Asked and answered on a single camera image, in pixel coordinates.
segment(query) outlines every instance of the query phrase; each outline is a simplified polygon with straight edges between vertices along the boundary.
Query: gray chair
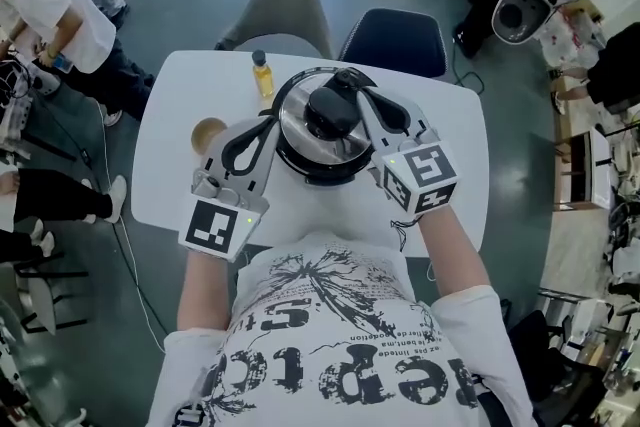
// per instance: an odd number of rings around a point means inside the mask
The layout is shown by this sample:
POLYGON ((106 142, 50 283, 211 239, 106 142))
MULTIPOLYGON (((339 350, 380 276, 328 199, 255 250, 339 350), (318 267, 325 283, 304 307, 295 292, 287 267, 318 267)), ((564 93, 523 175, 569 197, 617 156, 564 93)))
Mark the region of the gray chair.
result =
POLYGON ((236 24, 216 43, 233 50, 246 41, 271 34, 290 34, 332 59, 329 25, 320 0, 250 0, 236 24))

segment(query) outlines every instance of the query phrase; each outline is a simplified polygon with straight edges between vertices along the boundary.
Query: graphic print t-shirt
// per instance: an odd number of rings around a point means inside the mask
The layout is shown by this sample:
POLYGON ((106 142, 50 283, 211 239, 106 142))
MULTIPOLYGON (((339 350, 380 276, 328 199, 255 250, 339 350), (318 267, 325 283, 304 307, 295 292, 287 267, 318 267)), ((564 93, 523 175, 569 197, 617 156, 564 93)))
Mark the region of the graphic print t-shirt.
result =
MULTIPOLYGON (((472 365, 497 360, 503 369, 489 381, 507 384, 496 394, 512 423, 532 425, 497 296, 476 288, 457 300, 474 317, 484 310, 495 345, 472 365)), ((457 333, 453 308, 443 304, 443 325, 463 340, 461 352, 482 344, 482 333, 457 333)), ((312 234, 265 251, 240 273, 226 332, 167 337, 148 425, 480 425, 470 371, 435 317, 388 248, 312 234)))

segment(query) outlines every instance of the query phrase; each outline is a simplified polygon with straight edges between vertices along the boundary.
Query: white table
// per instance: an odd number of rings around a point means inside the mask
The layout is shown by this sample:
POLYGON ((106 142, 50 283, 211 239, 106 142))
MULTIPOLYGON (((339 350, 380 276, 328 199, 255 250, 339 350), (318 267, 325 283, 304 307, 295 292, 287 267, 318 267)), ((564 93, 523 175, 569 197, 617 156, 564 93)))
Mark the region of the white table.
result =
MULTIPOLYGON (((346 63, 267 54, 276 89, 299 71, 346 63)), ((414 100, 451 145, 461 179, 452 205, 473 245, 484 234, 489 197, 487 135, 478 96, 462 87, 369 66, 356 66, 380 88, 414 100)), ((193 127, 217 117, 228 126, 263 108, 247 52, 180 51, 164 62, 149 98, 136 145, 131 210, 141 223, 178 231, 184 196, 200 157, 191 147, 193 127)), ((275 246, 326 229, 338 236, 398 248, 392 219, 406 220, 371 176, 351 183, 312 187, 276 155, 265 190, 271 208, 249 242, 275 246)), ((407 230, 407 256, 428 256, 417 229, 407 230)))

